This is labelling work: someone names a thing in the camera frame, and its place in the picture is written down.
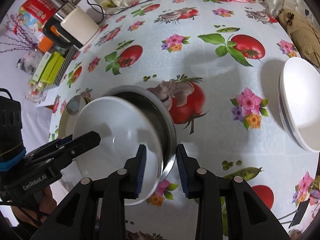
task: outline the stainless steel pot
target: stainless steel pot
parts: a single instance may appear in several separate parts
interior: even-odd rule
[[[153,124],[161,141],[164,169],[160,181],[171,171],[175,158],[177,138],[172,118],[163,103],[150,91],[131,85],[112,88],[104,96],[116,96],[138,107]]]

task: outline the floral tablecloth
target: floral tablecloth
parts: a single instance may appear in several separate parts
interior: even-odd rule
[[[50,139],[73,96],[94,99],[124,84],[146,88],[168,109],[188,154],[217,176],[243,176],[277,218],[292,213],[280,220],[289,231],[318,163],[280,121],[279,74],[295,56],[290,38],[255,0],[138,4],[107,19],[93,44],[75,55],[59,86]],[[67,190],[82,177],[75,163],[63,174]],[[194,239],[197,211],[175,165],[147,201],[126,206],[128,238]],[[224,206],[222,214],[227,235]]]

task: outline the human hand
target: human hand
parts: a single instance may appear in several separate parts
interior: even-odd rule
[[[51,214],[51,212],[56,208],[57,206],[57,202],[54,200],[54,198],[52,197],[52,191],[50,186],[44,188],[42,190],[43,192],[43,197],[42,197],[42,201],[39,204],[39,211],[47,213],[47,214]],[[33,225],[34,227],[37,227],[37,225],[35,225],[32,220],[30,218],[28,218],[18,207],[11,207],[12,212],[17,216],[17,218],[19,218],[21,221],[29,223],[31,225]],[[30,215],[33,219],[37,220],[37,214],[34,211],[28,210],[23,208],[23,210]],[[46,220],[46,216],[42,216],[40,221],[43,223]]]

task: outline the white kettle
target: white kettle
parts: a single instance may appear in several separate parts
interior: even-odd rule
[[[51,27],[54,26],[61,36],[57,36]],[[101,32],[99,25],[81,8],[68,2],[51,17],[43,27],[43,33],[61,48],[78,49],[90,44]]]

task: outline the blue stripe on bowl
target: blue stripe on bowl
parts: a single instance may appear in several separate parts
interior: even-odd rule
[[[287,116],[286,116],[286,114],[285,114],[284,105],[283,105],[282,96],[281,96],[281,91],[280,91],[280,77],[279,77],[279,82],[278,82],[278,93],[279,93],[279,102],[280,102],[281,112],[282,112],[282,115],[283,115],[285,124],[286,124],[286,126],[287,126],[287,128],[288,128],[288,130],[289,130],[289,133],[290,133],[292,139],[294,140],[294,142],[295,142],[296,144],[298,144],[298,146],[299,146],[300,148],[306,150],[304,147],[302,147],[302,145],[298,142],[298,140],[297,140],[296,137],[294,136],[294,133],[293,133],[291,127],[290,127],[289,121],[288,121]]]

